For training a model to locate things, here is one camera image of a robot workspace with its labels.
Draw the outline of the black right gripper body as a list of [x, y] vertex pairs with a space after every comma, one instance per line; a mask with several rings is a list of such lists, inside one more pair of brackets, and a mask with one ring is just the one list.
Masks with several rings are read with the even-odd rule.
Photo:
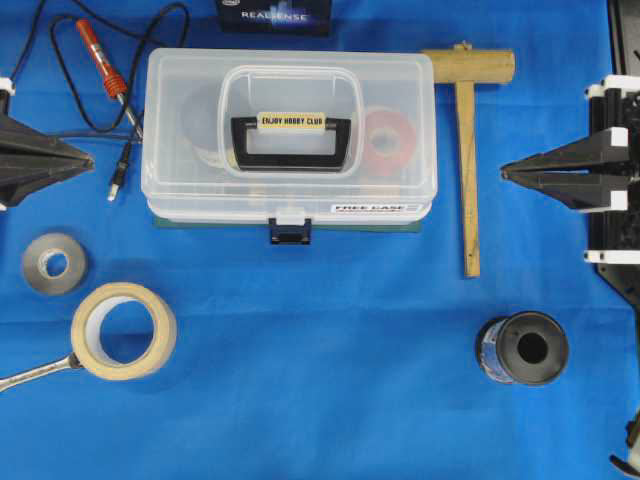
[[613, 210], [589, 215], [588, 247], [584, 258], [589, 263], [639, 265], [639, 79], [634, 76], [608, 75], [586, 91], [589, 100], [589, 132], [610, 127], [628, 131], [628, 157], [624, 165], [607, 167], [630, 180], [627, 193], [613, 195]]

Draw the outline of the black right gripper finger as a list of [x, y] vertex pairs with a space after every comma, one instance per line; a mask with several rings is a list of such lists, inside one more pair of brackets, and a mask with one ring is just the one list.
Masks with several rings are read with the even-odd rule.
[[611, 127], [501, 168], [502, 173], [591, 170], [628, 161], [628, 129]]
[[626, 211], [628, 179], [622, 176], [575, 172], [513, 172], [502, 170], [505, 180], [551, 197], [583, 213]]

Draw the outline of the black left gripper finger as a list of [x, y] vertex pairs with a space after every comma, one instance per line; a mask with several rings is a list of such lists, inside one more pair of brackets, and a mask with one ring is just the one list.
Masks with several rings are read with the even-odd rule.
[[4, 208], [15, 207], [34, 192], [93, 169], [94, 165], [91, 163], [52, 168], [2, 167], [1, 205]]
[[94, 160], [55, 136], [46, 135], [1, 114], [1, 159], [62, 161], [73, 166], [93, 168]]

